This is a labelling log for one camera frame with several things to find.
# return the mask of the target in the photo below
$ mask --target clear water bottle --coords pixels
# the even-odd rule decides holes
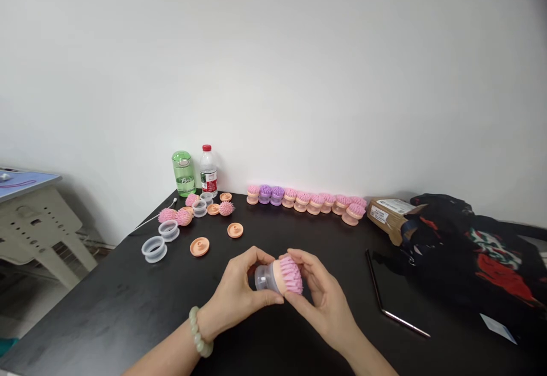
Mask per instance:
[[[186,151],[176,151],[171,157],[177,181],[177,191],[181,197],[195,193],[194,165]]]
[[[201,174],[201,189],[203,192],[210,192],[213,198],[217,196],[217,165],[211,152],[211,146],[203,146],[203,155],[199,163],[199,172]]]

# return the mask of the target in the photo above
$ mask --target cardboard box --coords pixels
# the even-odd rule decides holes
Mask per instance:
[[[373,198],[366,214],[369,219],[387,232],[389,239],[396,246],[401,246],[403,237],[401,236],[401,227],[408,220],[405,215],[419,214],[426,205],[414,206],[402,199],[396,198]]]

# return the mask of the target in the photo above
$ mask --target woman's left hand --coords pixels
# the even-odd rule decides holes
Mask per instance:
[[[250,268],[256,262],[266,265],[274,260],[273,256],[255,246],[230,259],[214,295],[198,311],[199,332],[203,340],[210,343],[257,310],[284,302],[283,296],[274,291],[252,291],[249,287]]]

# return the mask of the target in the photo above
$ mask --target white paper card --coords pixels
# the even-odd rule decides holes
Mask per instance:
[[[370,214],[381,223],[386,223],[387,217],[389,216],[387,212],[382,211],[374,205],[372,205],[372,208],[370,209]]]
[[[479,315],[483,319],[483,321],[486,324],[486,326],[488,327],[488,329],[490,329],[493,332],[496,332],[499,335],[502,335],[505,339],[510,340],[515,345],[517,344],[517,342],[515,341],[515,339],[513,338],[511,333],[509,332],[509,330],[504,325],[502,325],[498,321],[496,321],[496,320],[494,320],[494,319],[492,319],[492,318],[490,318],[486,315],[483,315],[482,313],[480,313]]]
[[[380,199],[378,203],[401,215],[405,215],[407,212],[416,208],[414,205],[400,199]]]

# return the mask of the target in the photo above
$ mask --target white cable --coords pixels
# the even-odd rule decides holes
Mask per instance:
[[[171,208],[174,204],[177,203],[177,199],[176,198],[173,198],[173,202],[171,203],[171,205],[168,206],[168,208]],[[138,230],[141,226],[143,225],[146,225],[147,223],[149,223],[152,219],[156,219],[157,217],[159,216],[159,214],[157,214],[156,216],[153,216],[151,217],[149,220],[147,220],[146,222],[143,222],[141,223],[138,227],[136,227],[133,231],[131,231],[129,234],[132,234],[134,233],[136,230]]]

